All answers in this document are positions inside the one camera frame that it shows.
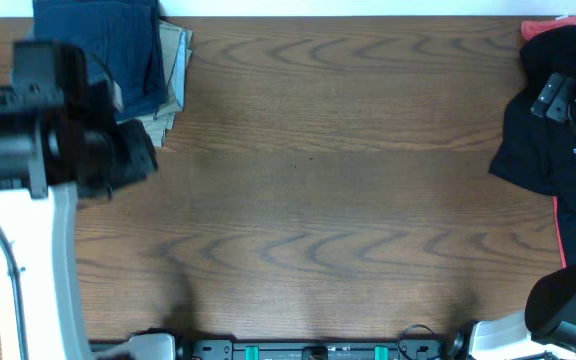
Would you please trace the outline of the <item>navy blue cloth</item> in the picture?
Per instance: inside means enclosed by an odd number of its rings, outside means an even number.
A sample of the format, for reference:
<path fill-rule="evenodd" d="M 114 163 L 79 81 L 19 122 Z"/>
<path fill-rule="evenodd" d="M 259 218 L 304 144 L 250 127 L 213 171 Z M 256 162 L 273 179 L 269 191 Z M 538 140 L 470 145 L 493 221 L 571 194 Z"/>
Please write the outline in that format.
<path fill-rule="evenodd" d="M 155 112 L 167 98 L 156 0 L 43 0 L 33 3 L 34 37 L 80 47 L 89 77 L 104 63 L 121 89 L 118 121 Z"/>

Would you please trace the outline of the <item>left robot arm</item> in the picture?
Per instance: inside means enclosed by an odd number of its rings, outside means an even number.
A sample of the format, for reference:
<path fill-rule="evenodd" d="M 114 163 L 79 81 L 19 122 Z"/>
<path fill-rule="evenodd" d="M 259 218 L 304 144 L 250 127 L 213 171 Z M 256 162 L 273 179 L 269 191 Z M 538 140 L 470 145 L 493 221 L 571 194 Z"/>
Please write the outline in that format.
<path fill-rule="evenodd" d="M 91 82 L 73 45 L 19 41 L 0 87 L 0 340 L 6 359 L 174 359 L 176 338 L 86 333 L 74 229 L 83 198 L 143 181 L 158 164 L 137 120 L 117 122 L 119 86 Z"/>

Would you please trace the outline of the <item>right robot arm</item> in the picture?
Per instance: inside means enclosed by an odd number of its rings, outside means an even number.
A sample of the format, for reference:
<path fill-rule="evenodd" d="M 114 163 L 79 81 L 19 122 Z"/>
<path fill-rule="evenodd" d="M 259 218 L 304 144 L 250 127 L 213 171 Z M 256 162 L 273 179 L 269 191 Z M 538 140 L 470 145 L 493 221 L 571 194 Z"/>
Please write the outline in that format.
<path fill-rule="evenodd" d="M 576 128 L 576 80 L 548 79 L 531 112 Z M 576 359 L 576 263 L 541 278 L 525 309 L 456 334 L 451 359 Z"/>

